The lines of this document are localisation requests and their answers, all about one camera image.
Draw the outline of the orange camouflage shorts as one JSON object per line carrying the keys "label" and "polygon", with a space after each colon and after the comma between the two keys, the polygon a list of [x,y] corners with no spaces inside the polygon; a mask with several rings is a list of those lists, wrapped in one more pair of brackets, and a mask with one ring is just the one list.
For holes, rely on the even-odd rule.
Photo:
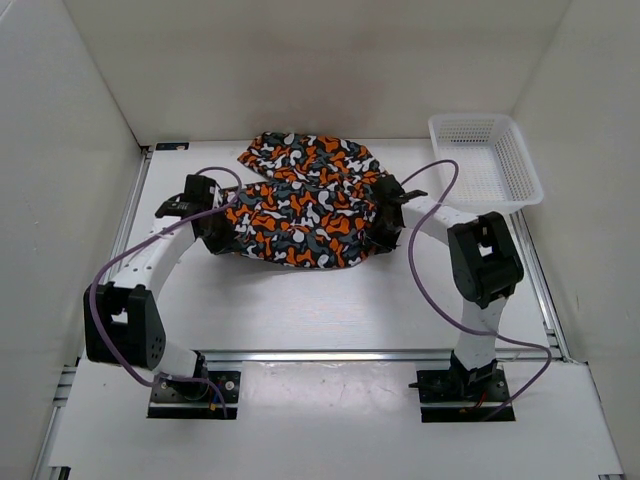
{"label": "orange camouflage shorts", "polygon": [[369,244],[371,187],[390,174],[366,146],[264,132],[238,160],[262,179],[225,211],[236,234],[225,253],[309,269],[348,268],[384,254]]}

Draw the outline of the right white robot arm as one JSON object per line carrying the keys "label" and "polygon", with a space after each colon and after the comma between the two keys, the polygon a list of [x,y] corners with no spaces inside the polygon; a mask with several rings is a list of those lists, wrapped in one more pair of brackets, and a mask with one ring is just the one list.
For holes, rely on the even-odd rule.
{"label": "right white robot arm", "polygon": [[462,326],[450,357],[449,387],[460,399],[477,396],[496,370],[496,334],[508,298],[524,268],[504,217],[440,205],[423,191],[405,191],[394,176],[373,185],[373,231],[395,242],[403,228],[448,247],[454,284],[463,298]]}

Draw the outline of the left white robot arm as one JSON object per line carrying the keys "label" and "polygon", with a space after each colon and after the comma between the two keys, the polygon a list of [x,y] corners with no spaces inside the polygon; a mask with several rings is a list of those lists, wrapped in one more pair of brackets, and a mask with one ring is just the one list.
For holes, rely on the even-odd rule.
{"label": "left white robot arm", "polygon": [[224,217],[230,197],[204,168],[186,177],[181,193],[154,214],[147,237],[101,267],[84,294],[85,347],[95,363],[119,365],[140,384],[138,368],[164,378],[188,400],[211,386],[204,356],[167,339],[157,300],[181,257],[197,242],[215,253],[233,239]]}

